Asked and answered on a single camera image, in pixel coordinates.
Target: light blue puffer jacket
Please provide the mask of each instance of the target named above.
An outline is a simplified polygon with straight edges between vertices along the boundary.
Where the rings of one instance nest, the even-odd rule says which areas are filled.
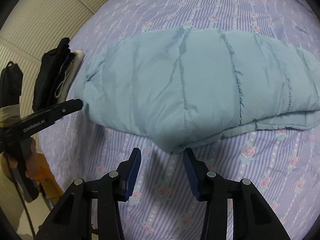
[[[320,121],[320,62],[259,34],[181,27],[119,41],[82,67],[76,97],[94,122],[166,152]]]

